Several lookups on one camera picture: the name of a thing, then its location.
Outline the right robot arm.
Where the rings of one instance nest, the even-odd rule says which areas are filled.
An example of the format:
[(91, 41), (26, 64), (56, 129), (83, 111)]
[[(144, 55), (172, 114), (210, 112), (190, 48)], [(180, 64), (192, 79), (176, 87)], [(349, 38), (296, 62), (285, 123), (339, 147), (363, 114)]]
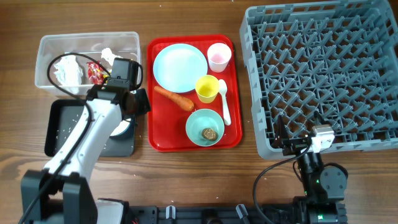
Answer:
[(304, 138), (289, 138), (281, 116), (277, 118), (274, 145), (284, 156), (292, 156), (294, 169), (303, 189), (303, 197), (294, 197), (289, 205), (278, 205), (281, 223), (346, 223), (345, 197), (348, 171), (336, 163), (324, 163), (321, 152), (331, 147), (335, 132), (319, 112), (314, 112), (315, 125)]

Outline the light blue bowl with rice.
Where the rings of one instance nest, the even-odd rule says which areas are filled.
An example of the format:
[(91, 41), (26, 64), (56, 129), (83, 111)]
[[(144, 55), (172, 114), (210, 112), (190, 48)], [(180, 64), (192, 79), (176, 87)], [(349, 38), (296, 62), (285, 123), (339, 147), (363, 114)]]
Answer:
[(119, 126), (111, 133), (112, 140), (125, 140), (133, 137), (135, 133), (136, 122), (134, 118), (128, 118), (119, 124)]

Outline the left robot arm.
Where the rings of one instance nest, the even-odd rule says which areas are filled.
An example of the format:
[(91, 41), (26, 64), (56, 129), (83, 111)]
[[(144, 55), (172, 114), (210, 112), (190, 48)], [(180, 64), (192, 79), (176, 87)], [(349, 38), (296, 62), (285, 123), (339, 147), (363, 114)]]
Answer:
[(77, 125), (41, 171), (28, 170), (21, 180), (20, 223), (126, 223), (129, 204), (92, 196), (89, 181), (111, 133), (128, 116), (150, 111), (145, 89), (95, 85)]

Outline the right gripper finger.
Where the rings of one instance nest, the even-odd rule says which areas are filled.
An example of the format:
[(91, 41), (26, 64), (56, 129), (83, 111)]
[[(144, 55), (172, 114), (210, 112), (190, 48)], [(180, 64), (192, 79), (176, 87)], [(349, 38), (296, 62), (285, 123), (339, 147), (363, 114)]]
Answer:
[(273, 143), (273, 147), (283, 148), (284, 146), (287, 146), (289, 142), (290, 138), (287, 133), (283, 118), (281, 115), (278, 115), (277, 128), (275, 129), (275, 140)]
[(315, 123), (314, 123), (315, 127), (319, 128), (319, 127), (329, 127), (330, 126), (330, 123), (328, 121), (325, 121), (323, 119), (322, 115), (318, 111), (315, 111), (313, 113), (313, 117), (315, 120)]

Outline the large white tissue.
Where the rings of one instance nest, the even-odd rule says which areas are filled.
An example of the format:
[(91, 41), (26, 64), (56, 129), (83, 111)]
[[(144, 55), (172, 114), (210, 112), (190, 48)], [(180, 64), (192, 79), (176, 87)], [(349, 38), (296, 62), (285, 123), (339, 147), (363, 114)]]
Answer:
[(67, 55), (54, 64), (54, 72), (58, 82), (64, 89), (77, 95), (81, 85), (83, 70), (79, 66), (75, 55)]

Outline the small white tissue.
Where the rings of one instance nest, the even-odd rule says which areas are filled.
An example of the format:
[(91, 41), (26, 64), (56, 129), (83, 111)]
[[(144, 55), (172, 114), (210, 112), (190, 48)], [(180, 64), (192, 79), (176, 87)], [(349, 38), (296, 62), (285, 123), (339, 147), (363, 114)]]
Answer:
[(116, 58), (121, 58), (119, 55), (115, 55), (110, 48), (105, 48), (101, 51), (101, 58), (105, 59), (111, 66), (113, 66)]

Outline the red strawberry candy wrapper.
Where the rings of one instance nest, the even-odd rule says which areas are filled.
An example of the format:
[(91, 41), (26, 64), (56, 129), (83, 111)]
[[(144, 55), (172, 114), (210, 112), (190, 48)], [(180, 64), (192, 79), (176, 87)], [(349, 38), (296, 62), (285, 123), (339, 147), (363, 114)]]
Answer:
[(104, 80), (104, 70), (95, 62), (87, 62), (87, 75), (92, 84), (100, 85)]

